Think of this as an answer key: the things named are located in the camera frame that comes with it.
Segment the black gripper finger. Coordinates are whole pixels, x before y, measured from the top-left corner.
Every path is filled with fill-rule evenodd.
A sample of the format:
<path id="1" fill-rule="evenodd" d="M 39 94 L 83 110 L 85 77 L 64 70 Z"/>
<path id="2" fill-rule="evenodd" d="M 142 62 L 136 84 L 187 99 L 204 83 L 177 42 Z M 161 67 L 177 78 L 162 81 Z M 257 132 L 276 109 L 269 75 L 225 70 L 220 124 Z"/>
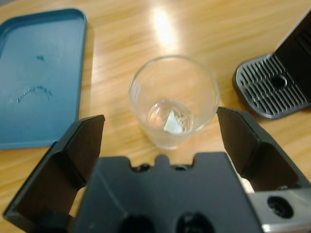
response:
<path id="1" fill-rule="evenodd" d="M 217 110 L 226 152 L 236 171 L 255 191 L 309 188 L 303 175 L 281 146 L 248 112 Z"/>
<path id="2" fill-rule="evenodd" d="M 69 233 L 69 212 L 99 158 L 104 115 L 73 122 L 51 145 L 3 212 L 26 233 Z"/>

